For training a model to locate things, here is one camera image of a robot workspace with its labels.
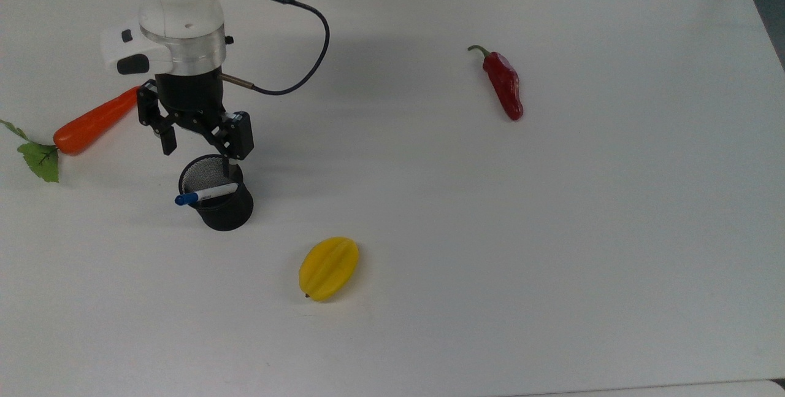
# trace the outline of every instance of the pen holder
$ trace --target pen holder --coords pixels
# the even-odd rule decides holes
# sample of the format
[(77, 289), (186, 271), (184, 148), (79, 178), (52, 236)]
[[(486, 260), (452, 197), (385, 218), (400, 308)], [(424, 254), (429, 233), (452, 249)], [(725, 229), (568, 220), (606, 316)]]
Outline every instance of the pen holder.
[(197, 201), (190, 206), (202, 216), (208, 227), (218, 231), (236, 229), (246, 223), (253, 212), (253, 198), (243, 184), (243, 171), (221, 155), (199, 157), (180, 174), (180, 194), (210, 189), (237, 182), (235, 193)]

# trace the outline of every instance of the cable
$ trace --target cable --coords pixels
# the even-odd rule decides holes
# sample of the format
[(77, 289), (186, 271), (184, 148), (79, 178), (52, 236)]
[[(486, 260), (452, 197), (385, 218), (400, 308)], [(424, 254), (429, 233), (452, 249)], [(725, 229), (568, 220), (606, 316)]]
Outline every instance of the cable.
[(295, 6), (295, 7), (299, 7), (301, 9), (305, 9), (305, 10), (313, 13), (317, 17), (319, 17), (320, 20), (322, 20), (322, 24), (324, 25), (324, 45), (322, 46), (322, 52), (319, 54), (319, 58), (316, 59), (316, 63), (313, 64), (313, 67), (311, 67), (311, 70), (309, 70), (308, 73), (305, 74), (305, 77), (303, 79), (301, 79), (297, 84), (294, 84), (294, 86), (289, 87), (287, 89), (283, 89), (283, 90), (262, 89), (261, 87), (256, 87), (255, 84), (249, 83), (247, 81), (243, 81), (241, 79), (235, 78), (235, 77), (230, 76), (230, 75), (224, 75), (224, 77), (231, 78), (231, 79), (225, 79), (227, 82), (238, 84), (236, 82), (233, 82), (232, 79), (234, 79), (234, 81), (238, 81), (238, 80), (239, 81), (243, 81), (244, 84), (239, 84), (240, 86), (246, 87), (247, 89), (251, 89), (251, 90), (257, 91), (259, 93), (263, 93), (265, 95), (278, 96), (278, 95), (286, 95), (287, 93), (294, 92), (294, 90), (297, 90), (300, 87), (302, 87), (302, 85), (305, 84), (306, 81), (311, 79), (311, 76), (313, 76), (313, 74), (316, 72), (317, 68), (319, 68), (320, 64), (322, 64), (322, 60), (324, 59), (324, 56), (327, 53), (327, 47), (328, 47), (328, 45), (330, 45), (330, 25), (327, 23), (327, 19), (324, 17), (324, 15), (322, 15), (322, 13), (319, 10), (317, 10), (316, 8), (313, 8), (311, 6), (308, 6), (305, 3), (298, 2), (297, 0), (273, 0), (273, 1), (279, 2), (281, 4), (288, 4), (288, 5), (292, 5), (292, 6)]

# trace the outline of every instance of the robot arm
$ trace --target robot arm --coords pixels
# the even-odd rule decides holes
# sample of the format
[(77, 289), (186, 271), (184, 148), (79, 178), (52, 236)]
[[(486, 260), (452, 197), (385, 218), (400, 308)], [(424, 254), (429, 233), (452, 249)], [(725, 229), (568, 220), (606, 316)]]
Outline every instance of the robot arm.
[[(224, 34), (218, 0), (140, 0), (136, 18), (101, 34), (101, 51), (110, 71), (155, 75), (137, 95), (139, 120), (160, 137), (164, 154), (177, 147), (174, 124), (201, 134), (223, 156), (241, 160), (252, 150), (249, 115), (227, 114), (222, 102), (223, 81), (270, 92), (221, 72), (227, 42), (231, 39)], [(165, 117), (159, 102), (166, 110)]]

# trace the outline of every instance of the white table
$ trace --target white table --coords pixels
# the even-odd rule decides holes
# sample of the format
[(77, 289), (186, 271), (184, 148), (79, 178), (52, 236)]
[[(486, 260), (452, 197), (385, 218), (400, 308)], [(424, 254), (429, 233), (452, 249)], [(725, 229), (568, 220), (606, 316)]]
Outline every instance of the white table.
[[(752, 0), (304, 0), (308, 85), (226, 87), (256, 210), (177, 207), (212, 153), (125, 118), (61, 183), (0, 136), (8, 395), (510, 395), (785, 376), (785, 75)], [(304, 73), (319, 22), (222, 0), (224, 70)], [(146, 77), (104, 72), (137, 0), (0, 0), (0, 117), (46, 142)], [(466, 52), (518, 68), (505, 118)], [(317, 304), (307, 251), (361, 246)]]

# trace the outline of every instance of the marker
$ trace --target marker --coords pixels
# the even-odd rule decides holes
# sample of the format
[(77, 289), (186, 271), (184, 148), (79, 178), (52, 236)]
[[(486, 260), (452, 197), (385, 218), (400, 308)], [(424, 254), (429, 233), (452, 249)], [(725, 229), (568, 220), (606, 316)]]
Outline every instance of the marker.
[(177, 205), (193, 204), (194, 202), (205, 201), (205, 199), (217, 198), (218, 196), (225, 196), (237, 191), (239, 185), (237, 182), (231, 182), (226, 185), (219, 185), (205, 190), (196, 190), (191, 193), (183, 193), (174, 198), (174, 203)]

